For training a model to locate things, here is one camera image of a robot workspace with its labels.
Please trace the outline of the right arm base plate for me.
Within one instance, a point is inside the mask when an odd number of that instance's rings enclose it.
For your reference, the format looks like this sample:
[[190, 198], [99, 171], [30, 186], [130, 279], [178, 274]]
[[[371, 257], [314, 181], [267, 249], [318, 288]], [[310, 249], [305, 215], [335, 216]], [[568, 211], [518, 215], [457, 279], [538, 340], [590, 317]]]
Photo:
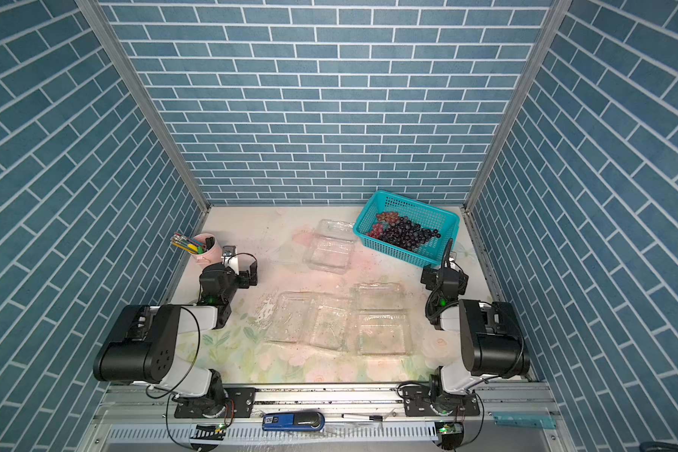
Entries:
[[478, 401], [471, 395], [448, 395], [442, 392], [435, 394], [425, 385], [398, 387], [397, 395], [408, 417], [480, 415]]

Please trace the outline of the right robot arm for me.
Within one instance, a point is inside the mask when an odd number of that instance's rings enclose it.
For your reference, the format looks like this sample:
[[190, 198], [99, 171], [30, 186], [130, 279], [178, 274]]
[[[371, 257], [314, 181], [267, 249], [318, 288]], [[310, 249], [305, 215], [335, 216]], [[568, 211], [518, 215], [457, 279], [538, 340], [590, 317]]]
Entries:
[[429, 324], [460, 336], [460, 359], [440, 365], [431, 375], [433, 407], [455, 409], [484, 383], [527, 374], [530, 358], [514, 308], [507, 302], [465, 299], [469, 276], [452, 258], [450, 247], [438, 267], [423, 268], [421, 283], [429, 290]]

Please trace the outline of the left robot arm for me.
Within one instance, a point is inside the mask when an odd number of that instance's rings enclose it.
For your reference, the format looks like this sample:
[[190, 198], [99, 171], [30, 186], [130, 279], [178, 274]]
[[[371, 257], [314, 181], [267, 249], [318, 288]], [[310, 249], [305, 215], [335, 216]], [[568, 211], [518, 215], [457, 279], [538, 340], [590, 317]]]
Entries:
[[99, 382], [143, 383], [156, 390], [153, 399], [173, 396], [194, 417], [217, 417], [232, 406], [220, 373], [201, 368], [198, 356], [176, 355], [182, 333], [196, 335], [196, 347], [207, 331], [220, 330], [231, 316], [238, 290], [258, 285], [258, 260], [234, 247], [222, 249], [217, 263], [199, 276], [199, 296], [192, 304], [129, 305], [122, 309], [93, 362]]

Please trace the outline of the dark purple grape bunch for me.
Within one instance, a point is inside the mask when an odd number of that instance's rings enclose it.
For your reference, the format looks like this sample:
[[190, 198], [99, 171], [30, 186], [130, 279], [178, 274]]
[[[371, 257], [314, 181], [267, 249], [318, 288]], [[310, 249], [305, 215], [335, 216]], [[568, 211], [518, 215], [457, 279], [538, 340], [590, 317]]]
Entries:
[[395, 224], [386, 223], [384, 233], [379, 239], [403, 250], [416, 252], [429, 241], [441, 237], [437, 229], [424, 228], [407, 217], [400, 217]]

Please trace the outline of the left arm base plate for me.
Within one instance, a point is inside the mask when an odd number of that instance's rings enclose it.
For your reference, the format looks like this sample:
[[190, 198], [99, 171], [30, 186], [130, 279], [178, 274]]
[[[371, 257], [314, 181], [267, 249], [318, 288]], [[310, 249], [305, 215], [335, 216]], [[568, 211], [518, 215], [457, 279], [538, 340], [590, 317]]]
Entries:
[[257, 389], [228, 387], [203, 397], [177, 397], [174, 417], [177, 419], [249, 418]]

